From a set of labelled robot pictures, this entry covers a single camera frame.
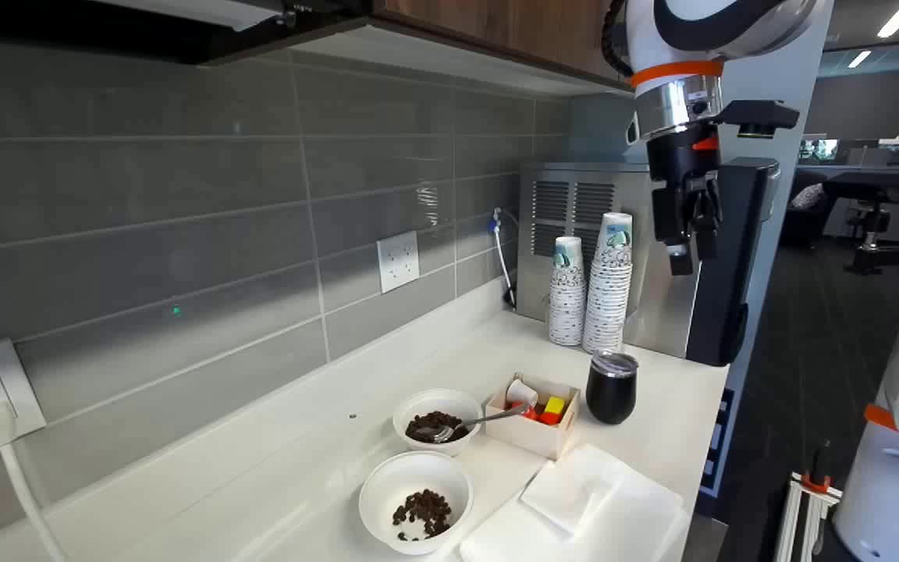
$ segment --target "wooden cabinet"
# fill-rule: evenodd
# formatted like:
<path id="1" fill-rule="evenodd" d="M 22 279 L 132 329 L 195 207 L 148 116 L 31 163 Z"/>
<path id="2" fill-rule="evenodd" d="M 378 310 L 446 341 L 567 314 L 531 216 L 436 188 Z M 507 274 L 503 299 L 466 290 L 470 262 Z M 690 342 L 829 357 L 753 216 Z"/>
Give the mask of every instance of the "wooden cabinet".
<path id="1" fill-rule="evenodd" d="M 624 85 L 602 59 L 609 0 L 375 0 L 375 15 L 510 59 Z"/>

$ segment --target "black cup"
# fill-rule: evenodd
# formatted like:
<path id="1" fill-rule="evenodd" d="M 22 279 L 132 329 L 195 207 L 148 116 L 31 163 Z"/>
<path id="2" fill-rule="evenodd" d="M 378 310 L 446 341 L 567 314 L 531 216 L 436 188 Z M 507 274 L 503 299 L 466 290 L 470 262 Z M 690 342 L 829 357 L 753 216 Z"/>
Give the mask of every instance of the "black cup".
<path id="1" fill-rule="evenodd" d="M 636 405 L 636 363 L 635 357 L 595 357 L 587 374 L 587 408 L 602 425 L 624 422 Z"/>

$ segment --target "small bowl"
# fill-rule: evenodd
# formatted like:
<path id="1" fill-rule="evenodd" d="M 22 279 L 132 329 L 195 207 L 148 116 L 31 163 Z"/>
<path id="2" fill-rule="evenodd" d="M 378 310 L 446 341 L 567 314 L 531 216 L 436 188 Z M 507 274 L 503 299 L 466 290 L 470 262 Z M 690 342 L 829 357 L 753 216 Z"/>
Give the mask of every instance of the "small bowl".
<path id="1" fill-rule="evenodd" d="M 395 408 L 393 408 L 393 434 L 415 446 L 415 448 L 441 448 L 441 453 L 461 453 L 470 446 L 476 434 L 482 432 L 482 425 L 467 426 L 466 438 L 458 441 L 446 441 L 446 443 L 423 443 L 423 441 L 411 441 L 410 438 L 410 425 L 415 415 L 428 415 L 428 413 L 446 413 L 446 415 L 456 415 L 456 417 L 482 417 L 482 401 L 461 390 L 454 390 L 454 387 L 434 387 L 434 390 L 423 390 L 423 393 L 415 393 L 410 398 L 404 398 Z"/>
<path id="2" fill-rule="evenodd" d="M 422 490 L 434 490 L 450 503 L 450 526 L 436 536 L 422 536 L 417 544 L 399 541 L 404 526 L 393 524 L 393 513 Z M 423 556 L 458 534 L 458 520 L 470 504 L 470 477 L 458 458 L 428 448 L 411 448 L 384 458 L 360 487 L 360 518 L 362 526 L 404 556 Z"/>

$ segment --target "gray wall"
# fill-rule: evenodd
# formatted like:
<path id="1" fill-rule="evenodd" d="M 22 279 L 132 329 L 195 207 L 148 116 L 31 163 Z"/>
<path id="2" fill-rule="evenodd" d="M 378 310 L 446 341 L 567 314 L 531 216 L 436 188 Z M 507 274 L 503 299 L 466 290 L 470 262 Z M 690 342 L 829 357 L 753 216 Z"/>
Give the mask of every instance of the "gray wall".
<path id="1" fill-rule="evenodd" d="M 805 131 L 848 141 L 899 134 L 899 71 L 822 77 Z"/>
<path id="2" fill-rule="evenodd" d="M 564 131 L 567 99 L 378 66 L 0 42 L 0 337 L 50 422 L 19 443 L 41 503 L 497 279 L 489 207 Z M 399 231 L 422 279 L 382 297 Z"/>

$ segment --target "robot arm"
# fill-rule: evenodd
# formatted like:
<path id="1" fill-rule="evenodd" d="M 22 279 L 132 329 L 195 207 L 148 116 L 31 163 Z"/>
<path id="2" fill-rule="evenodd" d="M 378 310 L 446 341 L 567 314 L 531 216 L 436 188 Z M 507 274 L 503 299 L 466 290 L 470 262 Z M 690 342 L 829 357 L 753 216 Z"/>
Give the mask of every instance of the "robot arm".
<path id="1" fill-rule="evenodd" d="M 615 13 L 627 3 L 630 59 L 613 52 Z M 795 111 L 767 99 L 721 107 L 726 59 L 776 51 L 798 37 L 819 0 L 613 0 L 602 52 L 624 71 L 636 97 L 641 138 L 651 194 L 654 238 L 666 239 L 671 270 L 694 270 L 694 234 L 698 260 L 714 260 L 721 165 L 717 124 L 744 134 L 792 129 Z"/>

